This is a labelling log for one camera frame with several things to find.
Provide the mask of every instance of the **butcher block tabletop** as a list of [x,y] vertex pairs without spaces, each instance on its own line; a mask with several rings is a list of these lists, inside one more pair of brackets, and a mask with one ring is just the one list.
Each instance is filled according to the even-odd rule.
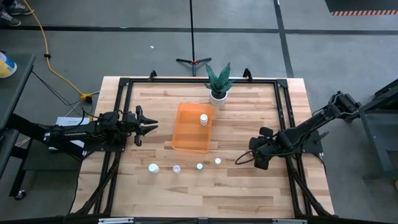
[[[104,77],[95,115],[113,111],[119,78]],[[304,80],[287,81],[298,125],[311,117]],[[259,135],[259,128],[265,126],[274,132],[280,129],[272,85],[235,84],[230,89],[226,104],[214,108],[209,153],[182,152],[171,147],[178,104],[209,103],[209,94],[202,83],[134,84],[130,110],[141,105],[144,116],[159,121],[159,127],[142,137],[141,147],[134,145],[133,137],[127,139],[119,166],[113,217],[294,217],[284,158],[272,158],[268,170],[254,168],[253,162],[234,164],[248,150],[250,138]],[[282,89],[280,95],[287,114]],[[94,152],[83,161],[72,212],[81,208],[98,186],[103,157],[103,152]],[[215,164],[216,158],[221,159],[221,164]],[[151,163],[160,167],[158,174],[148,171]],[[202,170],[196,168],[197,163],[203,164]],[[304,154],[303,164],[309,189],[333,213],[322,163],[314,155]],[[181,167],[180,174],[173,173],[174,165]],[[297,193],[304,211],[302,193]]]

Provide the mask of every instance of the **person's foot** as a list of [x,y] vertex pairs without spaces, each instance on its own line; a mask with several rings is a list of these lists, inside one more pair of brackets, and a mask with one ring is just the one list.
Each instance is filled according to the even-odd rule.
[[10,5],[10,7],[8,7],[7,11],[13,15],[30,15],[33,13],[33,11],[29,10],[28,8],[25,7],[25,5],[14,1],[14,3],[12,3]]
[[16,18],[10,16],[5,10],[0,11],[0,23],[7,24],[9,26],[19,26],[21,22]]

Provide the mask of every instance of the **orange tray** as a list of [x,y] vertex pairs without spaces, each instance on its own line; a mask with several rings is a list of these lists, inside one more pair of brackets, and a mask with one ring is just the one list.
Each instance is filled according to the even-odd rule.
[[[200,124],[200,115],[207,115],[205,126]],[[180,103],[175,120],[172,147],[186,152],[206,153],[210,148],[212,105]]]

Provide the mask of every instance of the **concrete floor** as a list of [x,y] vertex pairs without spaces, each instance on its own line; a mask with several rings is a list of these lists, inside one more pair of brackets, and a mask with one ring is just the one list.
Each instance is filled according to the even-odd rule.
[[[280,0],[286,29],[397,30],[398,16],[333,17],[324,1]],[[189,27],[184,0],[36,0],[31,2],[47,25],[117,27]],[[276,29],[272,0],[193,0],[196,27]],[[25,25],[35,25],[23,17]],[[175,58],[191,58],[190,34],[184,32],[46,32],[53,67],[84,92],[98,91],[105,75],[190,76]],[[196,33],[197,59],[212,57],[220,70],[231,62],[232,76],[248,67],[255,77],[286,77],[279,34]],[[380,87],[397,78],[395,35],[287,35],[294,77],[304,78],[313,111],[337,90],[366,103]],[[0,30],[0,49],[36,54],[34,70],[70,101],[78,95],[51,74],[42,57],[39,31]],[[199,68],[198,75],[206,75]],[[51,124],[70,108],[33,76],[16,112],[34,122]],[[324,160],[335,213],[344,218],[398,221],[398,192],[392,182],[364,183],[362,176],[380,169],[359,120],[334,121],[321,131]],[[0,180],[0,219],[66,214],[73,200],[77,171],[28,172],[28,196],[7,196],[19,161],[12,159]]]

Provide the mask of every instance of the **yellow cable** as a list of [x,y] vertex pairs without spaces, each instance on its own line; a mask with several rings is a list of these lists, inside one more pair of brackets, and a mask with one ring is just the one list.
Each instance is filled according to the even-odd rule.
[[[32,15],[35,17],[35,20],[37,21],[37,23],[38,23],[38,25],[40,27],[40,30],[42,31],[43,38],[44,38],[44,44],[45,44],[45,53],[49,54],[49,46],[47,44],[47,38],[45,37],[42,24],[40,23],[40,21],[37,18],[37,16],[36,16],[35,12],[33,11],[33,9],[30,7],[29,3],[26,0],[24,0],[24,2],[26,4],[26,6],[29,8],[29,10],[32,12]],[[45,59],[47,60],[47,65],[49,66],[50,71],[52,73],[56,74],[58,77],[60,77],[63,80],[65,80],[67,83],[69,83],[69,85],[71,85],[80,94],[81,100],[86,101],[87,98],[91,99],[91,97],[92,97],[91,94],[82,93],[71,81],[67,80],[65,77],[63,77],[62,75],[58,74],[56,71],[54,71],[54,69],[52,69],[51,64],[50,64],[50,59],[48,57],[46,57]]]

